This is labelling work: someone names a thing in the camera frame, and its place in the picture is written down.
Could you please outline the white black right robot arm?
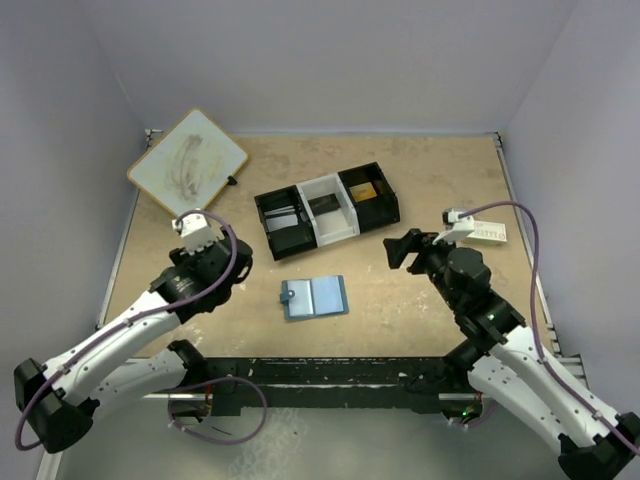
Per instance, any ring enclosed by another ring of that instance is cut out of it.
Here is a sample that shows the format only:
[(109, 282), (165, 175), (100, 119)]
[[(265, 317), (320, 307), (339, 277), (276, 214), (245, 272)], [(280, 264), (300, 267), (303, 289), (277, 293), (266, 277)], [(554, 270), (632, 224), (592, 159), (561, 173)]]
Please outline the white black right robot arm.
[(542, 344), (536, 329), (491, 287), (474, 249), (409, 230), (383, 242), (388, 265), (425, 274), (451, 309), (465, 341), (446, 360), (469, 385), (494, 399), (542, 438), (570, 479), (613, 479), (639, 449), (639, 417), (620, 413), (590, 392)]

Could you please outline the blue leather card holder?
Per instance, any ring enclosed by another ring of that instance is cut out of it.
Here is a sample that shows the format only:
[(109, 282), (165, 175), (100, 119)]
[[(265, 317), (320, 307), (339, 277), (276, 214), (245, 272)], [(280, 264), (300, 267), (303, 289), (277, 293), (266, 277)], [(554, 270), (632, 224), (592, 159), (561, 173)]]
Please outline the blue leather card holder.
[(279, 301), (286, 321), (301, 321), (349, 313), (342, 275), (285, 280)]

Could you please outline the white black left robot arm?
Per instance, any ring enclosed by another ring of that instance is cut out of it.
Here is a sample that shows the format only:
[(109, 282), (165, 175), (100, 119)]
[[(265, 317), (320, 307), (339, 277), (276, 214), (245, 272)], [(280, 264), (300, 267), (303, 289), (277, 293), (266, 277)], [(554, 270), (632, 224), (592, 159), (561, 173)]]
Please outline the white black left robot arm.
[(226, 303), (233, 286), (248, 276), (252, 256), (248, 244), (229, 238), (194, 255), (172, 250), (172, 266), (120, 316), (54, 358), (29, 358), (15, 368), (20, 426), (30, 426), (37, 445), (58, 453), (135, 399), (203, 381), (210, 369), (187, 340), (171, 342), (146, 361), (130, 360), (156, 338)]

